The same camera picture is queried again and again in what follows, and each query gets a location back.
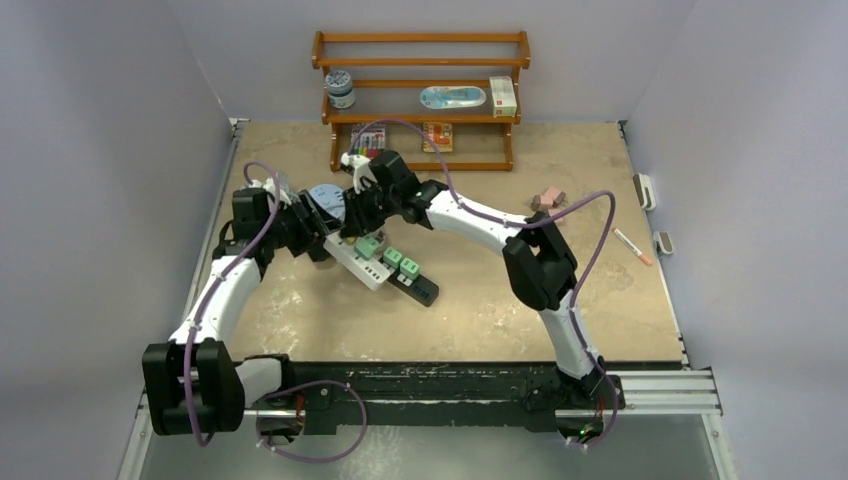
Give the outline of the round blue power socket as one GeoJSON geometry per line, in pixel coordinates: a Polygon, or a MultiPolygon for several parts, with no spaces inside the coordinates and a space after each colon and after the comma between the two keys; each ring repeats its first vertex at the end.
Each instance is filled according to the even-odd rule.
{"type": "Polygon", "coordinates": [[[344,193],[344,189],[330,183],[319,184],[309,190],[317,205],[339,221],[344,221],[346,214],[344,193]]]}

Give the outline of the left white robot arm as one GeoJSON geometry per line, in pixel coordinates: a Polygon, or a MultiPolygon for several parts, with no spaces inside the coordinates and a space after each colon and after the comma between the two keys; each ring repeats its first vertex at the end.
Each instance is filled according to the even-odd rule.
{"type": "Polygon", "coordinates": [[[142,355],[149,414],[161,436],[192,434],[207,444],[215,433],[237,430],[245,409],[261,398],[275,409],[297,399],[286,355],[236,362],[226,343],[276,250],[298,256],[321,249],[342,227],[344,211],[321,206],[306,191],[285,203],[273,188],[251,186],[233,193],[232,214],[186,319],[142,355]]]}

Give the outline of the green plug black strip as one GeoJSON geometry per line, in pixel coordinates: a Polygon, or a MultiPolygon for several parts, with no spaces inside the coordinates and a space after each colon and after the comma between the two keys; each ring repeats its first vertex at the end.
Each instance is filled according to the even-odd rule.
{"type": "Polygon", "coordinates": [[[404,257],[399,263],[399,272],[406,279],[414,281],[420,275],[420,265],[409,257],[404,257]]]}
{"type": "Polygon", "coordinates": [[[382,253],[382,261],[390,268],[398,269],[404,255],[393,247],[386,248],[382,253]]]}

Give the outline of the pink plug round socket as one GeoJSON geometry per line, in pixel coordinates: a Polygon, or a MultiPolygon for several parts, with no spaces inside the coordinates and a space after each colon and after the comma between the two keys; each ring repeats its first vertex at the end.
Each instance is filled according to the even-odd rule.
{"type": "Polygon", "coordinates": [[[547,211],[551,208],[561,207],[566,202],[566,194],[564,191],[549,187],[540,194],[532,197],[530,207],[533,211],[547,211]]]}

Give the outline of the white power strip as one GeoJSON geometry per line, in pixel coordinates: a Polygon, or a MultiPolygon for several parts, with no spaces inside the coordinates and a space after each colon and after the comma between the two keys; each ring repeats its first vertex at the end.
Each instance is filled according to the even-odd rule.
{"type": "Polygon", "coordinates": [[[368,289],[379,290],[395,272],[381,261],[359,255],[353,244],[348,244],[337,233],[325,238],[324,249],[368,289]]]}

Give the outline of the black power strip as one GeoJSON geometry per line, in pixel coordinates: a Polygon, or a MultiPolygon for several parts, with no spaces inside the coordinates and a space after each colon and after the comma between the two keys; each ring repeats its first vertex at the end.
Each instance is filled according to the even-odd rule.
{"type": "Polygon", "coordinates": [[[421,274],[411,278],[400,270],[395,270],[390,275],[389,282],[424,307],[431,307],[439,297],[439,286],[421,274]]]}

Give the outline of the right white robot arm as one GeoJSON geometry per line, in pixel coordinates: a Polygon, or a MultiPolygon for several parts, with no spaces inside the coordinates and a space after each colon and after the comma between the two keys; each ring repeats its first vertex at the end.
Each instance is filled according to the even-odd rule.
{"type": "Polygon", "coordinates": [[[341,234],[362,236],[393,216],[429,230],[452,233],[499,255],[515,297],[536,311],[553,346],[561,392],[576,407],[618,401],[604,360],[592,345],[578,307],[585,279],[554,219],[521,217],[472,201],[451,181],[420,180],[395,151],[375,159],[345,153],[340,164],[353,180],[346,191],[341,234]]]}

